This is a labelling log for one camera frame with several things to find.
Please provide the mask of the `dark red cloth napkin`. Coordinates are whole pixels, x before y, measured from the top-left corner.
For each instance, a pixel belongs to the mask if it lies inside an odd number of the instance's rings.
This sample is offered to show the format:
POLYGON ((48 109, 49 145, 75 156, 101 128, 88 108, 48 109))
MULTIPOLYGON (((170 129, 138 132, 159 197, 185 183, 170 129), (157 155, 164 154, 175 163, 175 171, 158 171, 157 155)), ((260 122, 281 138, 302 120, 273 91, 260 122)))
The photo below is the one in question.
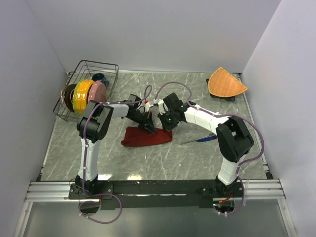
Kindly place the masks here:
POLYGON ((124 139, 121 144, 126 147, 145 147, 169 143, 173 140, 172 131, 164 132, 157 128, 157 133, 153 134, 142 131, 138 127, 127 127, 124 139))

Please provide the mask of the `blue handled knife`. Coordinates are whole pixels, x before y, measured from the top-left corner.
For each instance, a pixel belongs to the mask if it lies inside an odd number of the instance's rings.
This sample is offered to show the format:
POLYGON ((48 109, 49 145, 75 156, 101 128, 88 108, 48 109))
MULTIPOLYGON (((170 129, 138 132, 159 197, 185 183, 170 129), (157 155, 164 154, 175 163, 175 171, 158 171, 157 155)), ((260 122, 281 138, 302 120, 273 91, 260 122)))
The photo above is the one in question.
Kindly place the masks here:
POLYGON ((213 136, 208 136, 208 137, 205 137, 205 138, 197 139, 196 141, 197 142, 207 142, 207 141, 212 141, 212 140, 215 140, 215 139, 217 139, 217 136, 213 135, 213 136))

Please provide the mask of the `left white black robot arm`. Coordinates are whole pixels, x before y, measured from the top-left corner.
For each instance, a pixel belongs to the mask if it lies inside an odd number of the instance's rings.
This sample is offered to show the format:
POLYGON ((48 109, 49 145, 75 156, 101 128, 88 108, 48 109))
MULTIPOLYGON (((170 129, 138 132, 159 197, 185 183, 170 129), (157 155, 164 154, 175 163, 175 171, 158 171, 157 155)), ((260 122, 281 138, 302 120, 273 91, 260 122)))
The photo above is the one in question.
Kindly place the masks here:
POLYGON ((128 118, 138 123, 142 131, 156 135, 152 113, 146 109, 140 112, 138 107, 143 100, 130 94, 129 98, 118 102, 88 102, 77 123, 81 138, 81 164, 75 184, 86 198, 93 198, 98 192, 97 161, 101 140, 104 139, 113 118, 128 118))

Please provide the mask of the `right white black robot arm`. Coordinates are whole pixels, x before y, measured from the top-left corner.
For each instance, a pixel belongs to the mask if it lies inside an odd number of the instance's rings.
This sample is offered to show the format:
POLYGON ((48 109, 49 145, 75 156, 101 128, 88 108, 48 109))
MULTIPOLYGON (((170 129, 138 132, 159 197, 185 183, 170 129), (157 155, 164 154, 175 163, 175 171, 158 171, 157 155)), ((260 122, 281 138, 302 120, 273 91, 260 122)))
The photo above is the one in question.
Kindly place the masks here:
POLYGON ((217 137, 223 161, 215 178, 215 187, 218 195, 227 197, 234 189, 238 168, 254 145, 243 119, 215 114, 191 101, 184 103, 175 93, 164 99, 154 99, 154 105, 158 106, 158 118, 165 132, 185 122, 200 126, 217 137))

